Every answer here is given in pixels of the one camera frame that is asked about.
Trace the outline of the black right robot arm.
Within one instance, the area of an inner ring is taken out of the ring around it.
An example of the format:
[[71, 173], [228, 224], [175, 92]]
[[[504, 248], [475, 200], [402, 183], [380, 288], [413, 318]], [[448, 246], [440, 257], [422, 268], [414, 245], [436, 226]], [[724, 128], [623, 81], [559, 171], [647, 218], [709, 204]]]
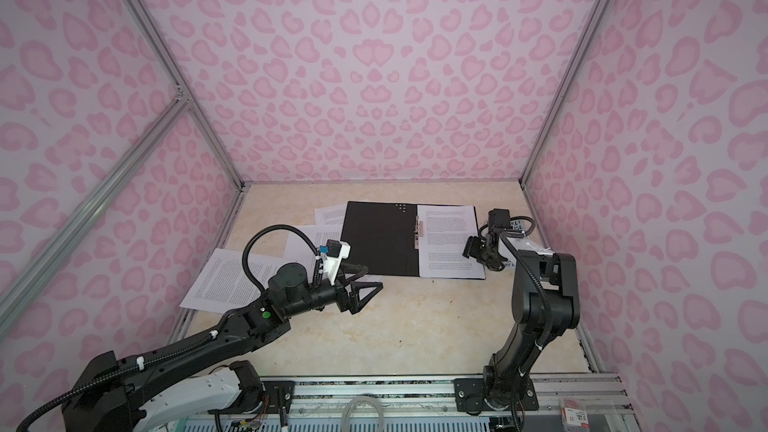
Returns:
[[514, 320], [505, 344], [492, 354], [480, 378], [453, 381], [458, 411], [470, 416], [483, 412], [508, 412], [511, 419], [499, 429], [523, 427], [523, 415], [539, 409], [531, 372], [544, 349], [580, 321], [576, 259], [567, 253], [525, 250], [515, 239], [527, 238], [536, 228], [534, 219], [493, 209], [487, 223], [467, 240], [463, 256], [493, 271], [514, 261], [511, 296]]

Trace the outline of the teal folder with black inside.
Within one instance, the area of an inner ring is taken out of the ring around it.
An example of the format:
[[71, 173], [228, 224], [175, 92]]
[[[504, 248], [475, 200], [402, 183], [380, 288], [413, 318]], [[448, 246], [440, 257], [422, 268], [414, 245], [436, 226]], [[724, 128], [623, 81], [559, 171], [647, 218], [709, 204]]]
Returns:
[[374, 276], [419, 277], [417, 206], [411, 203], [349, 201], [341, 240], [349, 260]]

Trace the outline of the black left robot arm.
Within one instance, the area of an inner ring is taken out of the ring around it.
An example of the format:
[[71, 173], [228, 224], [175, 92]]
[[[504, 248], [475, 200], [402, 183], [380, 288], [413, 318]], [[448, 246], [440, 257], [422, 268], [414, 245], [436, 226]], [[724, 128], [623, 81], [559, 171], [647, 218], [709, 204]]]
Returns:
[[[259, 239], [278, 231], [296, 235], [309, 247], [313, 270], [286, 263], [261, 282], [251, 270], [250, 253]], [[241, 256], [245, 277], [259, 292], [255, 300], [225, 312], [216, 325], [168, 346], [123, 359], [112, 352], [97, 356], [70, 391], [31, 412], [18, 430], [28, 430], [56, 408], [61, 409], [67, 427], [76, 431], [136, 430], [147, 424], [147, 405], [156, 396], [208, 367], [275, 342], [289, 332], [291, 318], [331, 304], [352, 315], [361, 312], [383, 285], [364, 281], [368, 269], [347, 263], [350, 251], [348, 243], [337, 240], [317, 246], [287, 224], [260, 230]]]

